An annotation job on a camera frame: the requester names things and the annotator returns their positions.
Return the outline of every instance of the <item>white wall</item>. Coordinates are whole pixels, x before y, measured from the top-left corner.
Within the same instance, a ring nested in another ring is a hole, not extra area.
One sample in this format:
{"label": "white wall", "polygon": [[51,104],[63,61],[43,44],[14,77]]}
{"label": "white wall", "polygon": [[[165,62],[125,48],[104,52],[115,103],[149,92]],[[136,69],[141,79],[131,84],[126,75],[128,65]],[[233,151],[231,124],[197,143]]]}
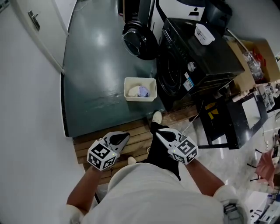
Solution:
{"label": "white wall", "polygon": [[77,0],[55,0],[65,26],[69,27],[71,15]]}
{"label": "white wall", "polygon": [[233,10],[228,24],[239,37],[265,38],[273,53],[280,52],[280,10],[272,0],[226,0]]}
{"label": "white wall", "polygon": [[0,221],[55,224],[83,175],[63,133],[60,74],[11,6],[0,30]]}

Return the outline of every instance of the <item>door handle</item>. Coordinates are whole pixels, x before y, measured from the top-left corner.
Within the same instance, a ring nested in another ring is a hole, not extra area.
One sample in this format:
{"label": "door handle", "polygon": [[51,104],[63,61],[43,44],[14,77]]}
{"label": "door handle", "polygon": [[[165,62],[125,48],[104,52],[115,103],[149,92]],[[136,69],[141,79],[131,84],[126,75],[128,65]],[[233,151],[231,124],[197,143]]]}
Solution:
{"label": "door handle", "polygon": [[36,19],[36,16],[38,16],[38,14],[34,15],[32,10],[29,10],[28,15],[31,18],[31,20],[32,20],[33,24],[35,25],[36,29],[39,31],[40,30],[40,24],[38,23],[38,21]]}

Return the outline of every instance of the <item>white box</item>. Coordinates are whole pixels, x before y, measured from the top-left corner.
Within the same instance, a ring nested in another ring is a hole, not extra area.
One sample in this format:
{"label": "white box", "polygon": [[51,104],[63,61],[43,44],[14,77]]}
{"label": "white box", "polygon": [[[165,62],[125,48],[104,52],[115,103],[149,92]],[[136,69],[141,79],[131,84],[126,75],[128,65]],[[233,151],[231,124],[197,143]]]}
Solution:
{"label": "white box", "polygon": [[[128,91],[135,86],[144,86],[150,92],[149,97],[130,97]],[[158,96],[157,94],[157,82],[153,78],[132,78],[128,77],[124,80],[123,95],[126,101],[138,101],[138,102],[152,102]]]}
{"label": "white box", "polygon": [[196,24],[194,35],[202,45],[209,45],[215,40],[211,32],[204,25],[198,23]]}

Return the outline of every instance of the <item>white cloth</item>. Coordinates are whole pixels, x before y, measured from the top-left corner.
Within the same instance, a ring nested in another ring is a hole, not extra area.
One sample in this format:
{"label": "white cloth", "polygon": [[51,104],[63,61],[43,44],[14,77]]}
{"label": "white cloth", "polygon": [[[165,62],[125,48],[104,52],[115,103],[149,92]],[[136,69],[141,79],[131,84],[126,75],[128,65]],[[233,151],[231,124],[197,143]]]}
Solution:
{"label": "white cloth", "polygon": [[[230,211],[232,220],[224,211]],[[249,220],[234,188],[222,186],[214,197],[190,192],[173,173],[148,163],[118,171],[105,198],[85,216],[67,205],[60,217],[62,224],[245,224]]]}

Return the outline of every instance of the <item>wooden pallet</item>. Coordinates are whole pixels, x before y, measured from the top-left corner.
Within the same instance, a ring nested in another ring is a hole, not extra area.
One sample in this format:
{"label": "wooden pallet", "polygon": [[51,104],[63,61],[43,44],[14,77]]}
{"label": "wooden pallet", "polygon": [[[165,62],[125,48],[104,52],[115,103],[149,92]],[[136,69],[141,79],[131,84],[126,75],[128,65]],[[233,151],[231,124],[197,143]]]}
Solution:
{"label": "wooden pallet", "polygon": [[[176,112],[166,113],[163,114],[162,125],[172,125],[196,115],[197,110],[195,106]],[[99,184],[109,183],[111,174],[114,175],[118,170],[127,166],[127,158],[129,156],[133,156],[137,161],[142,161],[148,157],[147,149],[152,143],[152,135],[150,134],[149,124],[150,123],[147,119],[140,119],[73,138],[78,163],[83,164],[85,170],[91,166],[87,162],[88,149],[95,140],[102,138],[108,132],[126,131],[130,133],[130,139],[124,149],[121,151],[121,155],[117,162],[112,166],[112,172],[109,168],[103,171]]]}

